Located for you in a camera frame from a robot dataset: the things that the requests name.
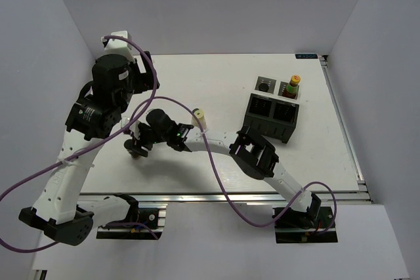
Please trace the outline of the black-capped spice bottle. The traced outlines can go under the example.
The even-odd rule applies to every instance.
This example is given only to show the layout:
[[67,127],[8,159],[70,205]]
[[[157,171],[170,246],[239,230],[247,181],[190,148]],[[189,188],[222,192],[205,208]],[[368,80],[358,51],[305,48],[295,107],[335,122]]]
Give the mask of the black-capped spice bottle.
[[131,156],[133,159],[138,159],[138,158],[140,158],[140,155],[139,155],[138,153],[136,153],[136,152],[129,151],[129,154],[130,154],[130,156]]
[[258,90],[261,92],[268,92],[270,86],[267,83],[260,83],[258,86]]

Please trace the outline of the cream-lidded seasoning shaker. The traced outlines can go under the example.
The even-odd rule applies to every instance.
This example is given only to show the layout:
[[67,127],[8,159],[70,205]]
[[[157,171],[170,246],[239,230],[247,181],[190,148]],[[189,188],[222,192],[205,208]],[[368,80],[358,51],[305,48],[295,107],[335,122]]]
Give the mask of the cream-lidded seasoning shaker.
[[207,123],[205,120],[204,110],[201,108],[195,108],[192,110],[194,117],[191,119],[191,124],[194,127],[202,127],[203,130],[207,129]]

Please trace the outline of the yellow-capped red sauce bottle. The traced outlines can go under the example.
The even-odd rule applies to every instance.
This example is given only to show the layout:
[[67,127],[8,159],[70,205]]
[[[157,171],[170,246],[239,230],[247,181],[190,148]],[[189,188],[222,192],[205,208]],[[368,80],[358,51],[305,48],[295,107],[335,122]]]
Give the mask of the yellow-capped red sauce bottle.
[[292,75],[289,83],[283,90],[282,96],[294,99],[298,93],[300,81],[301,77],[299,75]]

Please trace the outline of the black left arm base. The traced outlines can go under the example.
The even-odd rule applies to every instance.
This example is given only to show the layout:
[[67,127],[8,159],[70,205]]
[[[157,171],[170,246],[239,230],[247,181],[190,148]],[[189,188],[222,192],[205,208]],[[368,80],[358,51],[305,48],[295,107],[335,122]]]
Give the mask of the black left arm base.
[[166,215],[163,206],[139,205],[134,197],[122,193],[115,194],[114,197],[128,203],[128,214],[122,220],[99,227],[96,232],[97,239],[157,241],[161,237]]

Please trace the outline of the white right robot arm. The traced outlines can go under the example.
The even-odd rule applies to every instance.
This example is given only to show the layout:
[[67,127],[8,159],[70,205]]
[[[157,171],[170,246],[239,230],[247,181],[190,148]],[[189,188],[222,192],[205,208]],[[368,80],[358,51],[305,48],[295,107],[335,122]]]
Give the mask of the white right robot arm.
[[193,125],[176,123],[161,109],[149,111],[145,123],[127,119],[121,124],[130,136],[124,147],[133,158],[147,157],[160,143],[178,152],[206,151],[229,156],[245,175],[266,182],[291,203],[285,215],[298,227],[312,228],[320,219],[320,198],[286,171],[276,148],[256,129],[243,126],[238,132],[218,132],[204,129],[197,118],[193,120]]

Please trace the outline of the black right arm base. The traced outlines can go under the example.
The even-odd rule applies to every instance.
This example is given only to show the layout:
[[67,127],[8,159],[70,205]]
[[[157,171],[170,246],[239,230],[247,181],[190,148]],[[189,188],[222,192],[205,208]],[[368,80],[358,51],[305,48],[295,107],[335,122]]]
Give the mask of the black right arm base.
[[274,224],[277,244],[337,243],[331,207],[321,207],[317,219],[310,221],[292,209]]

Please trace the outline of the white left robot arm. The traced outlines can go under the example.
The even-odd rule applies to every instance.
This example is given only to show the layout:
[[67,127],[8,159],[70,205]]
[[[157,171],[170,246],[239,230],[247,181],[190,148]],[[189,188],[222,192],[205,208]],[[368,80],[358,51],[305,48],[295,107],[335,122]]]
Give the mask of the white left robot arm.
[[115,193],[87,206],[78,201],[96,155],[121,121],[131,97],[159,87],[150,53],[141,53],[141,60],[144,73],[135,58],[120,54],[105,54],[95,60],[93,79],[80,90],[66,120],[58,166],[33,206],[20,211],[21,222],[71,246],[81,244],[97,227],[137,223],[138,201],[130,195]]

